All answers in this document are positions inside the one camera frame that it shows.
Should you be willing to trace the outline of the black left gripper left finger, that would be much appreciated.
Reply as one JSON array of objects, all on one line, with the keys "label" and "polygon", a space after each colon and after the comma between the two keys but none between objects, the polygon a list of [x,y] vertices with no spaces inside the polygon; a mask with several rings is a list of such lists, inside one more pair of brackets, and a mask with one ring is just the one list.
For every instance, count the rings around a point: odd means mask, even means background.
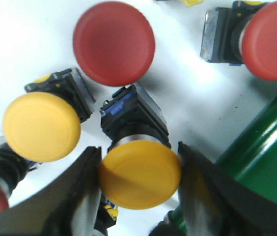
[{"label": "black left gripper left finger", "polygon": [[47,187],[0,212],[0,236],[91,236],[101,191],[99,147],[87,147]]}]

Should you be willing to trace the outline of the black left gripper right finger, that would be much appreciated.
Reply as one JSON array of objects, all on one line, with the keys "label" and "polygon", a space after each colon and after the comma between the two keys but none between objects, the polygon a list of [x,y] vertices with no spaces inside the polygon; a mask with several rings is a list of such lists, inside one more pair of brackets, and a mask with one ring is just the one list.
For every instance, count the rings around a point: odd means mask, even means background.
[{"label": "black left gripper right finger", "polygon": [[277,236],[277,204],[235,181],[179,142],[179,199],[189,236]]}]

